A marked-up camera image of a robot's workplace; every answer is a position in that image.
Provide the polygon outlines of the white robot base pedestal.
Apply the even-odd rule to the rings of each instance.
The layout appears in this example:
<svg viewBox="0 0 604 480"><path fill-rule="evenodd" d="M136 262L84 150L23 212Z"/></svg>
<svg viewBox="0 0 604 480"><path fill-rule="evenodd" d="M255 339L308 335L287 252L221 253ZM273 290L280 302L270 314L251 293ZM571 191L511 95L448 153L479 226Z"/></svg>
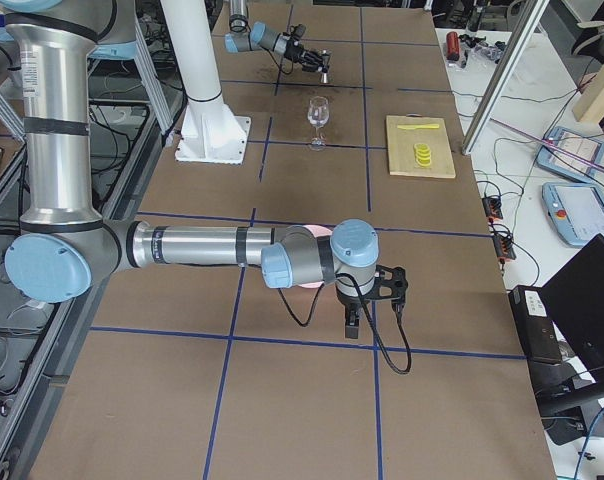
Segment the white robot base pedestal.
<svg viewBox="0 0 604 480"><path fill-rule="evenodd" d="M161 5L188 101L176 159L239 165L251 119L234 115L224 101L205 3L163 0Z"/></svg>

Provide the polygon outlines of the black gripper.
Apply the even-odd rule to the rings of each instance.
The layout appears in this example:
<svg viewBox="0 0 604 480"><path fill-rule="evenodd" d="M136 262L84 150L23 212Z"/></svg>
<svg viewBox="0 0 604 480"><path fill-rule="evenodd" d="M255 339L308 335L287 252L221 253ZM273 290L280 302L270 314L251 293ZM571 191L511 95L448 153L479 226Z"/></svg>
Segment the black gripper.
<svg viewBox="0 0 604 480"><path fill-rule="evenodd" d="M337 290L337 298L344 306L345 337L357 340L359 338L360 320L366 317L367 322L372 324L372 316L368 305L376 300L375 295L368 292L363 295L363 299L360 299L357 295L349 296Z"/></svg>
<svg viewBox="0 0 604 480"><path fill-rule="evenodd" d="M299 42L289 42L287 44L285 58L294 64L300 64L306 72L328 72L328 66L323 63L325 54L316 50L306 49Z"/></svg>

